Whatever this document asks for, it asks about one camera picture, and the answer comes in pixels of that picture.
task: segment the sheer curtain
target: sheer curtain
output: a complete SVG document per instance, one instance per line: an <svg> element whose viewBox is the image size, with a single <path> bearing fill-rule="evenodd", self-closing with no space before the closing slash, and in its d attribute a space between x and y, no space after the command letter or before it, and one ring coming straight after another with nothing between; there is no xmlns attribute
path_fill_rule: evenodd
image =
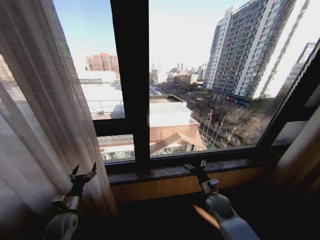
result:
<svg viewBox="0 0 320 240"><path fill-rule="evenodd" d="M70 190L72 169L79 164L84 174L94 162L97 176L85 186L84 208L116 215L53 2L0 0L0 232L48 217L53 196Z"/></svg>

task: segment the high-rise building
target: high-rise building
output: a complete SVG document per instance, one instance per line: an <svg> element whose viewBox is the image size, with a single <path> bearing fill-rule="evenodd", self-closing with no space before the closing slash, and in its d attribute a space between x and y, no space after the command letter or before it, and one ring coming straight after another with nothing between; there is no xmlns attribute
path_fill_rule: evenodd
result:
<svg viewBox="0 0 320 240"><path fill-rule="evenodd" d="M120 72L117 55L109 55L107 53L86 56L87 71L114 71L117 81L120 81Z"/></svg>
<svg viewBox="0 0 320 240"><path fill-rule="evenodd" d="M207 64L202 64L198 68L198 82L202 81L206 75Z"/></svg>
<svg viewBox="0 0 320 240"><path fill-rule="evenodd" d="M288 77L286 78L280 92L287 92L289 88L292 86L293 82L296 80L298 74L300 73L301 69L303 68L304 64L306 63L309 55L311 54L312 50L315 47L314 42L308 42L303 49L301 55L299 56L296 63L293 65Z"/></svg>
<svg viewBox="0 0 320 240"><path fill-rule="evenodd" d="M225 12L215 28L204 86L221 95L257 97L266 65L295 0L251 0Z"/></svg>

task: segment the window frame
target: window frame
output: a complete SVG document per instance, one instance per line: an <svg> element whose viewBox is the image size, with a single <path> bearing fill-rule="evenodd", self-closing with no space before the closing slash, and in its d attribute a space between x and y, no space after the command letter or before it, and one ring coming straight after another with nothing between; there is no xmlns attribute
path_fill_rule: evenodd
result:
<svg viewBox="0 0 320 240"><path fill-rule="evenodd" d="M256 146L184 152L174 156L171 154L150 156L149 2L129 1L126 2L126 7L118 0L110 0L110 3L125 118L94 120L93 124L98 137L133 134L135 161L105 163L108 173L147 172L153 167L181 165L198 160L219 162L248 158L258 162L261 156L270 156L274 159L290 146L290 144L273 145L285 124L307 121L317 109L304 105L320 84L320 78L313 77L319 72L317 70L320 58L319 41Z"/></svg>

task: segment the wall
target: wall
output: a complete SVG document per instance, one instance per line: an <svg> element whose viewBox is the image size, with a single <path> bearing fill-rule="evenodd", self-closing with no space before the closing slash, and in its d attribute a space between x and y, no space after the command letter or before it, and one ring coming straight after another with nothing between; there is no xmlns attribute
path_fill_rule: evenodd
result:
<svg viewBox="0 0 320 240"><path fill-rule="evenodd" d="M229 188L248 183L263 176L267 167L245 168L232 171L211 173L210 178L217 178L219 188ZM147 199L164 198L175 195L200 192L196 176L176 177L163 180L132 183L111 187L117 203L134 202Z"/></svg>

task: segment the blue sky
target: blue sky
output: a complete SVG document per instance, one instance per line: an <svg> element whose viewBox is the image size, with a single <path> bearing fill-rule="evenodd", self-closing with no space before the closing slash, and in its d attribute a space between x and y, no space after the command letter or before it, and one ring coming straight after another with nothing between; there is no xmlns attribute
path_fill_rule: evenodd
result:
<svg viewBox="0 0 320 240"><path fill-rule="evenodd" d="M150 0L150 63L198 67L209 60L217 22L248 0ZM85 57L117 54L109 0L53 0L77 72Z"/></svg>

